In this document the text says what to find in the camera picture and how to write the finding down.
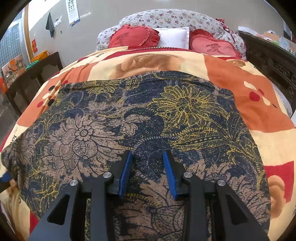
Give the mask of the white square pillow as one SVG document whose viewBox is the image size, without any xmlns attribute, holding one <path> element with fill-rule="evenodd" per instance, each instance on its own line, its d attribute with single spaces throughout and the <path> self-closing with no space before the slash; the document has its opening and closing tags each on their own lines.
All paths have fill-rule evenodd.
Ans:
<svg viewBox="0 0 296 241">
<path fill-rule="evenodd" d="M 157 47 L 173 47 L 189 49 L 189 27 L 181 28 L 158 28 L 160 40 Z"/>
</svg>

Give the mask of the left red heart pillow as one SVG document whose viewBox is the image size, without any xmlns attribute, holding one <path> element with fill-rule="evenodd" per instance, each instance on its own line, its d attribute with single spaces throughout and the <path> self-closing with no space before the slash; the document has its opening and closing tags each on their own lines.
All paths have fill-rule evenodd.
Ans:
<svg viewBox="0 0 296 241">
<path fill-rule="evenodd" d="M 160 41 L 159 32 L 146 26 L 123 25 L 111 35 L 108 47 L 156 47 Z"/>
</svg>

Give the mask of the red heart pillow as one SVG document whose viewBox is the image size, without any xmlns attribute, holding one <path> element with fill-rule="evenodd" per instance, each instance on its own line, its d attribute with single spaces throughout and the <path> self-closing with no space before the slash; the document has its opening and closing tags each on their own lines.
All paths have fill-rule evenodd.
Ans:
<svg viewBox="0 0 296 241">
<path fill-rule="evenodd" d="M 156 47 L 160 41 L 159 32 L 146 26 L 123 25 L 111 35 L 108 47 Z"/>
<path fill-rule="evenodd" d="M 218 40 L 206 30 L 197 29 L 189 33 L 189 49 L 207 55 L 225 55 L 242 58 L 235 47 L 226 40 Z"/>
</svg>

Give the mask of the dark wooden side table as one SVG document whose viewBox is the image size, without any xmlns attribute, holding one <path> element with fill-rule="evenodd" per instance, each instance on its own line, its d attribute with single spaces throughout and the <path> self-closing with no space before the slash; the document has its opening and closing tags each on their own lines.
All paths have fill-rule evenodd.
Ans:
<svg viewBox="0 0 296 241">
<path fill-rule="evenodd" d="M 59 70 L 63 69 L 59 52 L 55 52 L 47 56 L 43 60 L 38 61 L 31 68 L 27 69 L 24 73 L 22 73 L 8 88 L 6 96 L 18 116 L 21 116 L 22 112 L 14 101 L 15 94 L 20 94 L 24 99 L 25 104 L 28 106 L 31 101 L 28 99 L 25 93 L 25 89 L 30 85 L 31 80 L 35 78 L 37 79 L 40 86 L 43 85 L 45 81 L 42 77 L 42 72 L 43 68 L 47 65 L 57 66 Z"/>
</svg>

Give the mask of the floral padded headboard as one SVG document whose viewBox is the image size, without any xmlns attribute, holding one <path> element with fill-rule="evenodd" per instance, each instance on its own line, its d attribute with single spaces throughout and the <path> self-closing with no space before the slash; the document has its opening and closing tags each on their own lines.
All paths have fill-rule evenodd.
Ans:
<svg viewBox="0 0 296 241">
<path fill-rule="evenodd" d="M 151 9 L 131 14 L 122 18 L 119 24 L 101 31 L 97 36 L 96 50 L 108 48 L 109 40 L 122 25 L 147 26 L 159 30 L 160 28 L 188 27 L 190 31 L 205 30 L 218 40 L 231 43 L 246 59 L 246 45 L 237 32 L 231 30 L 224 19 L 214 19 L 210 16 L 186 9 Z"/>
</svg>

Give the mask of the dark hanging cloth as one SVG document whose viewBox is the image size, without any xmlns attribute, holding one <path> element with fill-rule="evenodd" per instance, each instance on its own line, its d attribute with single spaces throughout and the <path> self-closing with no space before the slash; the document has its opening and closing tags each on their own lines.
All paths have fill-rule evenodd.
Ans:
<svg viewBox="0 0 296 241">
<path fill-rule="evenodd" d="M 53 23 L 53 20 L 51 17 L 51 13 L 48 14 L 45 28 L 46 28 L 46 30 L 48 30 L 50 32 L 50 37 L 53 37 L 54 33 L 55 33 L 55 27 L 54 27 L 54 23 Z"/>
</svg>

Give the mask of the dark floral patterned garment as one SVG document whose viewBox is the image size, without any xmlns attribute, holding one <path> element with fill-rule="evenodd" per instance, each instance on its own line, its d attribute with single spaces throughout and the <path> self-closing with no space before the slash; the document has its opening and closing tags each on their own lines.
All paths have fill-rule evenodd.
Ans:
<svg viewBox="0 0 296 241">
<path fill-rule="evenodd" d="M 72 179 L 96 178 L 126 150 L 133 166 L 113 216 L 117 240 L 180 240 L 185 206 L 170 195 L 166 150 L 199 178 L 225 180 L 268 230 L 266 174 L 233 93 L 186 73 L 66 84 L 1 160 L 40 218 Z"/>
</svg>

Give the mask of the dark carved wooden cabinet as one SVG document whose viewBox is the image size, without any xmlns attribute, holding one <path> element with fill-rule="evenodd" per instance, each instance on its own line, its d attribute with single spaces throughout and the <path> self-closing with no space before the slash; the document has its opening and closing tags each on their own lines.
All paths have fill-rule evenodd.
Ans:
<svg viewBox="0 0 296 241">
<path fill-rule="evenodd" d="M 275 84 L 295 110 L 295 56 L 270 41 L 239 32 L 246 45 L 246 57 Z"/>
</svg>

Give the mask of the orange red patchwork blanket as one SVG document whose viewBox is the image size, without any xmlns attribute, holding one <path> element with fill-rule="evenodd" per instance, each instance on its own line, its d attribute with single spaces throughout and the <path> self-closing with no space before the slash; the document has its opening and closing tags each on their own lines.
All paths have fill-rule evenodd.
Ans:
<svg viewBox="0 0 296 241">
<path fill-rule="evenodd" d="M 270 240 L 277 240 L 295 217 L 295 125 L 269 79 L 246 60 L 165 47 L 118 47 L 94 52 L 69 64 L 42 85 L 16 121 L 4 149 L 51 106 L 66 84 L 161 71 L 193 75 L 233 93 L 235 106 L 257 145 L 266 174 L 270 224 L 264 231 Z M 1 174 L 6 172 L 9 171 L 1 160 Z M 37 218 L 29 209 L 10 175 L 11 186 L 1 193 L 1 205 L 16 237 L 27 240 L 41 217 Z"/>
</svg>

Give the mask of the eye chart wall poster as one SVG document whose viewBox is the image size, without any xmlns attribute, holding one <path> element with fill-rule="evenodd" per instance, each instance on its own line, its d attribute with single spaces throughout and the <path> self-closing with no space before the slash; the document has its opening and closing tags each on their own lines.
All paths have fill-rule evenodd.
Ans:
<svg viewBox="0 0 296 241">
<path fill-rule="evenodd" d="M 66 11 L 68 15 L 69 25 L 73 26 L 80 21 L 77 1 L 76 0 L 66 0 Z"/>
</svg>

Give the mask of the orange basket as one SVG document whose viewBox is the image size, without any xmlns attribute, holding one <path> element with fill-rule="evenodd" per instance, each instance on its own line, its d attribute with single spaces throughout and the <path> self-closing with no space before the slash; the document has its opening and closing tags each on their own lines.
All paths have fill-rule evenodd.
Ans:
<svg viewBox="0 0 296 241">
<path fill-rule="evenodd" d="M 33 63 L 35 61 L 41 61 L 43 59 L 45 59 L 46 57 L 48 57 L 50 55 L 50 52 L 45 50 L 42 53 L 38 54 L 37 56 L 33 57 L 30 62 Z"/>
</svg>

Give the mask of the right red heart pillow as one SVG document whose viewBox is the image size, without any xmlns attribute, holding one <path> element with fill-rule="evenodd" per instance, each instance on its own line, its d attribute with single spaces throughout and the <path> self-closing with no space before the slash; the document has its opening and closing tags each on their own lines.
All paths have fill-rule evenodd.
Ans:
<svg viewBox="0 0 296 241">
<path fill-rule="evenodd" d="M 189 49 L 207 55 L 225 55 L 242 58 L 235 47 L 226 40 L 218 40 L 206 30 L 197 29 L 189 33 Z"/>
</svg>

